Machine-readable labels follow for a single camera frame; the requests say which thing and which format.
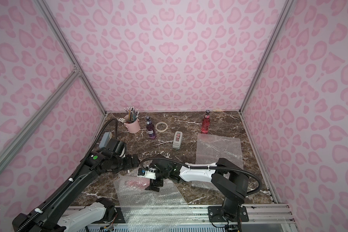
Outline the white tape dispenser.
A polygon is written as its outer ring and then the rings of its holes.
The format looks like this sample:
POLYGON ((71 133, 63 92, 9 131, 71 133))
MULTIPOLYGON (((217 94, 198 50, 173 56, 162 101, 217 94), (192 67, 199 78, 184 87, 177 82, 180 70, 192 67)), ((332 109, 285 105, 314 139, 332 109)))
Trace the white tape dispenser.
POLYGON ((174 139, 173 139, 173 148, 174 149, 180 149, 182 139, 183 139, 183 132, 176 131, 174 139))

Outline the purple bottle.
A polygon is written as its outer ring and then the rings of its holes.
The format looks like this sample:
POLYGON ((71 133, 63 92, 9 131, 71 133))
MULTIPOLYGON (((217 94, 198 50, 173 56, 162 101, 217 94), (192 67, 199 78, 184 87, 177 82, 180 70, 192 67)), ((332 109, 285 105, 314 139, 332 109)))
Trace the purple bottle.
POLYGON ((150 139, 156 139, 155 126, 152 123, 150 116, 146 116, 146 130, 150 139))

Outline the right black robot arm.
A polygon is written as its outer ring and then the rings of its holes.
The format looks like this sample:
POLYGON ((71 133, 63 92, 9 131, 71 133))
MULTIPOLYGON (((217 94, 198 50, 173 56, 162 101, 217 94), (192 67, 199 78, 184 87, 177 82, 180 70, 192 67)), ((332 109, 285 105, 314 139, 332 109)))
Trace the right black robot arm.
POLYGON ((224 229, 230 228, 230 222, 236 222, 239 231, 247 214, 243 207, 246 198, 259 192, 263 186, 257 175, 225 158, 210 164, 190 164, 165 157, 151 157, 140 162, 137 175, 149 179, 146 189, 155 192, 160 191, 166 179, 176 183, 211 183, 224 199, 220 211, 210 215, 210 222, 225 221, 224 229))

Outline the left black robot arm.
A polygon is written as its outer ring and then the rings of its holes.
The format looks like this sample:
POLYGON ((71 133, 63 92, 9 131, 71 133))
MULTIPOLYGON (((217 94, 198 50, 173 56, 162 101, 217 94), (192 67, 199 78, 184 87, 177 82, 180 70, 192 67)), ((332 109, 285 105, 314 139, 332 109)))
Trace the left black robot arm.
POLYGON ((93 143, 71 176, 46 200, 28 214, 20 213, 12 222, 16 232, 64 232, 58 224, 78 195, 105 173, 119 173, 139 166, 137 155, 126 153, 127 144, 115 136, 104 148, 93 143))

